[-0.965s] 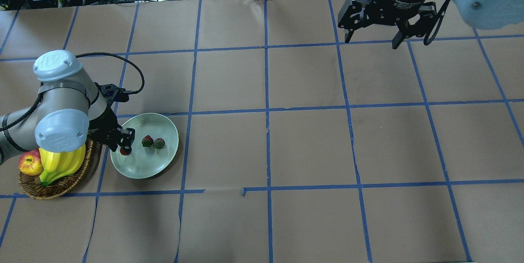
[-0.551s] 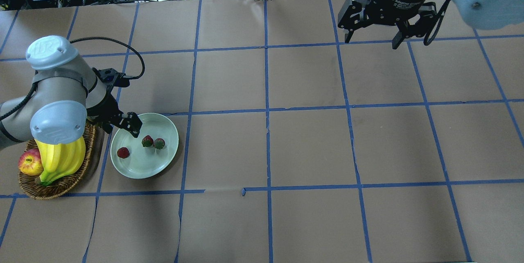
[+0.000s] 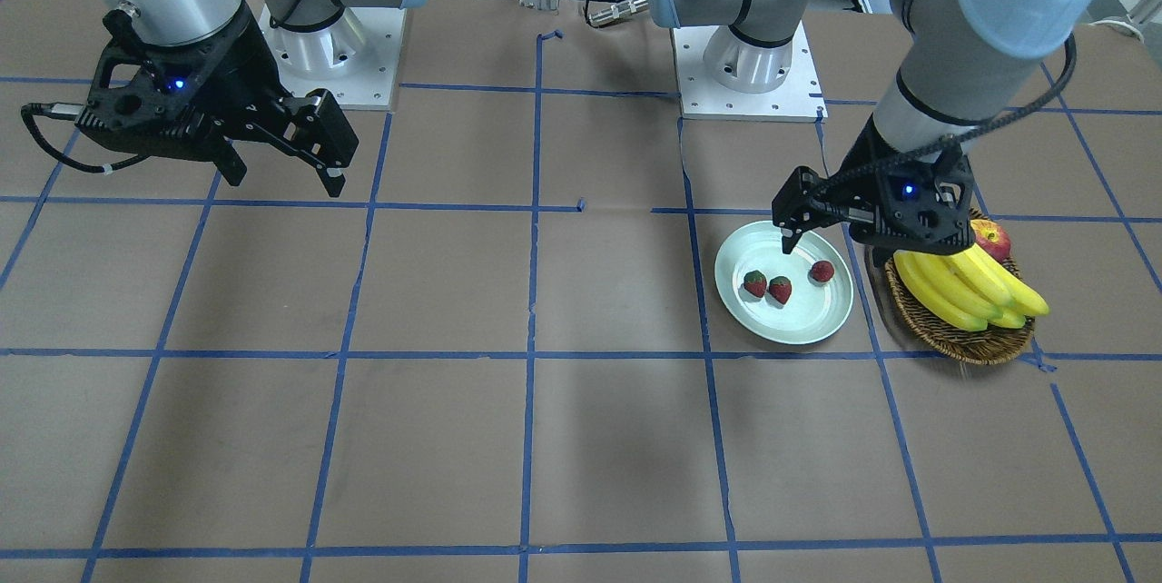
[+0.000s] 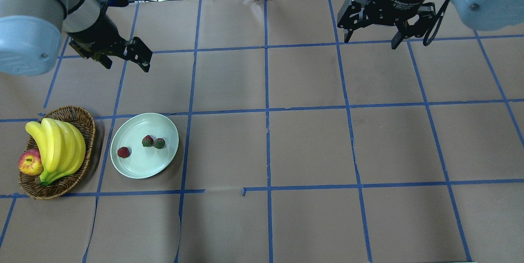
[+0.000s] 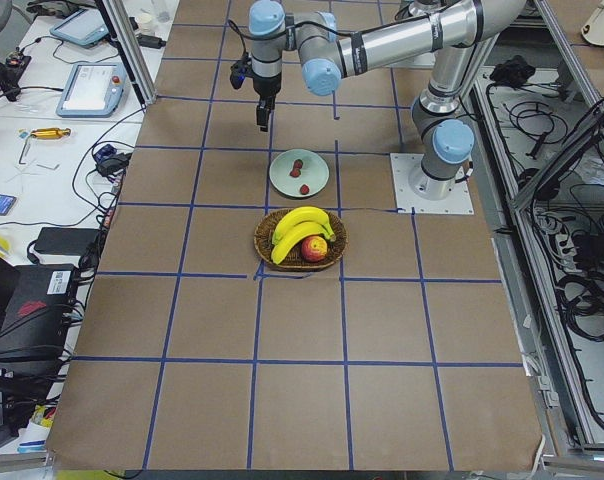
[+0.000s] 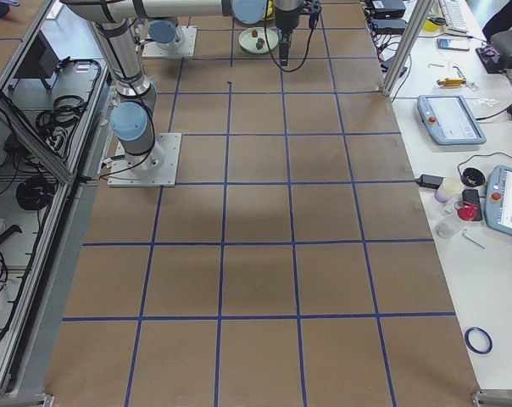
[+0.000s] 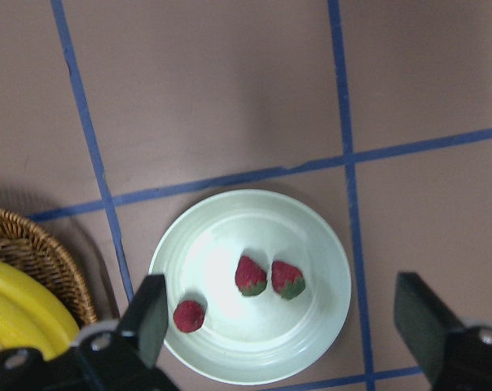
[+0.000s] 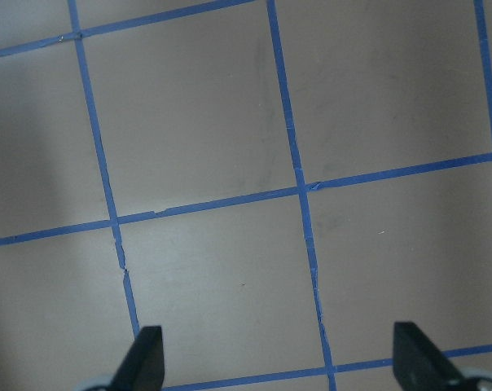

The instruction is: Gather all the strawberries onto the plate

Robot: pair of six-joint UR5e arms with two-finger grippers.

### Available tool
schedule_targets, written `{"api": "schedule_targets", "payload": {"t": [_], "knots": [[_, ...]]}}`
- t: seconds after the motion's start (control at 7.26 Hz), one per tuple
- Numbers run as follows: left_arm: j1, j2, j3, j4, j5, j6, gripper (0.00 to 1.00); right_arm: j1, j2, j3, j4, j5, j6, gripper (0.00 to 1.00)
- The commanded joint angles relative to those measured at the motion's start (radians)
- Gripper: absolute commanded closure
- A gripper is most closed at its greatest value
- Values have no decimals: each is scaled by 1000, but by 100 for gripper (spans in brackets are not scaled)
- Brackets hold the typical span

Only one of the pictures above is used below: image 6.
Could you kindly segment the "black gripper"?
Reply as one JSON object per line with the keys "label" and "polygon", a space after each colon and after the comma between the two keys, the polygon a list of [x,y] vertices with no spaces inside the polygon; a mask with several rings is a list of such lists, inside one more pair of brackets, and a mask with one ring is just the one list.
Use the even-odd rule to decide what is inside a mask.
{"label": "black gripper", "polygon": [[299,25],[300,11],[300,8],[292,10],[274,8],[275,26],[281,34],[281,41],[279,43],[279,59],[280,64],[283,66],[288,66],[290,41],[292,40],[293,31]]}

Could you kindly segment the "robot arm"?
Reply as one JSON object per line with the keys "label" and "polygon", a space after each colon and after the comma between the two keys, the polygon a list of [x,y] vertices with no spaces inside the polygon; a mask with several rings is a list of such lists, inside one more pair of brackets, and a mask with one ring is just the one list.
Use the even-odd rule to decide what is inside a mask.
{"label": "robot arm", "polygon": [[180,47],[185,41],[178,24],[172,20],[151,20],[148,25],[148,37],[163,49]]}
{"label": "robot arm", "polygon": [[[269,1],[61,1],[69,10],[86,20],[98,48],[116,80],[120,101],[139,104],[147,121],[152,121],[156,90],[143,73],[142,61],[135,49],[130,24],[148,22],[150,39],[174,43],[182,38],[178,17],[234,17],[245,25],[254,25],[267,16]],[[320,1],[273,1],[275,26],[279,30],[280,67],[288,64],[292,33],[302,15],[309,16],[314,29],[321,12]]]}

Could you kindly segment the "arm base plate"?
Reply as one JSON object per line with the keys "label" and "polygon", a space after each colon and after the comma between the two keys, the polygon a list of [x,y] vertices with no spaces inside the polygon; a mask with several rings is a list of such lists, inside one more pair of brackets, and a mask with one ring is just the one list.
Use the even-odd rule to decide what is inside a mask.
{"label": "arm base plate", "polygon": [[145,59],[192,59],[198,28],[189,26],[150,26],[142,56]]}
{"label": "arm base plate", "polygon": [[108,177],[110,187],[174,187],[181,151],[181,133],[157,133],[155,146],[145,161],[140,162],[130,155],[115,160]]}

